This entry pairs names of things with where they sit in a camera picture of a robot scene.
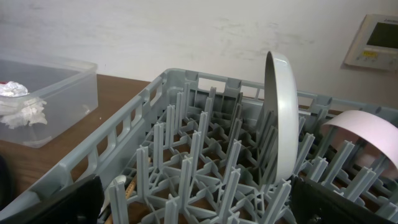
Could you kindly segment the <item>pink saucer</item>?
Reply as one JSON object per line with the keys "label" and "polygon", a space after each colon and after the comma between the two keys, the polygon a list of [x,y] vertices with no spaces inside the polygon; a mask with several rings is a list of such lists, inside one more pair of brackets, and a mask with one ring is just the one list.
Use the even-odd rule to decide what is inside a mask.
{"label": "pink saucer", "polygon": [[331,128],[337,129],[331,144],[334,147],[345,140],[353,143],[364,140],[364,149],[352,158],[354,164],[370,167],[376,159],[385,155],[387,169],[381,175],[397,178],[397,128],[393,124],[365,111],[350,110],[322,124],[320,131],[326,134]]}

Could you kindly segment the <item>white napkin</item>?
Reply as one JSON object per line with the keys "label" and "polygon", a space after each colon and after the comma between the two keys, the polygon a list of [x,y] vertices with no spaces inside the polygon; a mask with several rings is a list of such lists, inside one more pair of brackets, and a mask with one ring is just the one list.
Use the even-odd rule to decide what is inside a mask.
{"label": "white napkin", "polygon": [[28,94],[28,89],[18,82],[9,81],[6,83],[1,83],[1,96],[18,97]]}

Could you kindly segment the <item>white tissue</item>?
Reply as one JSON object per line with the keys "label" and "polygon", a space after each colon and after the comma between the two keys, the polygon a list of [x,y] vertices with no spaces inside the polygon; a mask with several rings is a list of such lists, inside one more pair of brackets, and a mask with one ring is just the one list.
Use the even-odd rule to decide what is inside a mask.
{"label": "white tissue", "polygon": [[24,102],[1,101],[1,123],[9,129],[33,124],[47,124],[44,114],[46,101],[39,97],[28,99]]}

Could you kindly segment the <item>grey plate with food scraps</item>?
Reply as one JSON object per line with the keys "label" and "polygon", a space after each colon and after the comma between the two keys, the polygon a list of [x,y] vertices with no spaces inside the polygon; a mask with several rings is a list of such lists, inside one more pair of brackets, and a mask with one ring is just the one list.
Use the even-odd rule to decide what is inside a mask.
{"label": "grey plate with food scraps", "polygon": [[269,51],[264,77],[266,110],[276,116],[277,160],[271,183],[287,180],[293,173],[299,141],[299,109],[294,74],[287,57]]}

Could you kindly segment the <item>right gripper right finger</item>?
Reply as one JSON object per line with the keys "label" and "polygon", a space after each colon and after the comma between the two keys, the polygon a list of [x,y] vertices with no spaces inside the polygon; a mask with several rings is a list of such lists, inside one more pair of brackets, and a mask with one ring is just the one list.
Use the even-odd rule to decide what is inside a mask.
{"label": "right gripper right finger", "polygon": [[292,179],[290,194],[297,223],[393,224],[306,177]]}

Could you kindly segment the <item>wooden chopstick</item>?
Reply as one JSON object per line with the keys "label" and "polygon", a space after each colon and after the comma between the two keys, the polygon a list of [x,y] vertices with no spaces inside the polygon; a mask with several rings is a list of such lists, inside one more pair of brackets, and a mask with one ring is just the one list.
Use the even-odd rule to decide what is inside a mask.
{"label": "wooden chopstick", "polygon": [[[125,193],[126,199],[128,199],[131,196],[131,194],[133,193],[134,188],[136,186],[136,182],[137,182],[137,177],[133,178],[133,180],[128,185],[128,187],[126,189],[126,193]],[[105,221],[105,224],[113,224],[113,215],[112,214],[109,215],[108,219]]]}

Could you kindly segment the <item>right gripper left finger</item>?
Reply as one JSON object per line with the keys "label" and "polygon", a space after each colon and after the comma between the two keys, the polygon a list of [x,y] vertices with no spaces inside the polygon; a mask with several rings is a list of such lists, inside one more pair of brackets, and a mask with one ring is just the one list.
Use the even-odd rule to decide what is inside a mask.
{"label": "right gripper left finger", "polygon": [[103,202],[101,179],[91,174],[1,224],[96,223]]}

